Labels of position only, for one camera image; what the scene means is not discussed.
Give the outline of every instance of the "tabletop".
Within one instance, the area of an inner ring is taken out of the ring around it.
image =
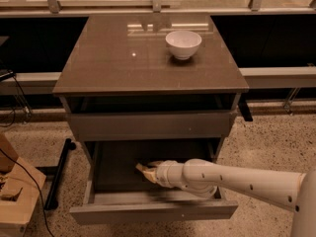
[[[202,43],[189,60],[169,52],[166,35],[190,30]],[[91,16],[53,90],[55,96],[247,92],[248,85],[210,16]]]

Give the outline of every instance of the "brown cabinet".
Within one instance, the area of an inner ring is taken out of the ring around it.
[[[165,35],[199,33],[187,61]],[[216,160],[248,86],[207,14],[91,16],[54,88],[91,174],[81,224],[229,218],[236,201],[205,200],[150,184],[137,162]]]

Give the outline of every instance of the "closed drawer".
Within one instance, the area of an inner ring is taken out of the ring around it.
[[[70,213],[79,224],[228,219],[238,204],[222,190],[212,199],[195,197],[151,184],[135,170],[137,161],[183,162],[210,154],[206,139],[96,142],[83,205]]]
[[[79,141],[228,136],[236,112],[70,115]]]

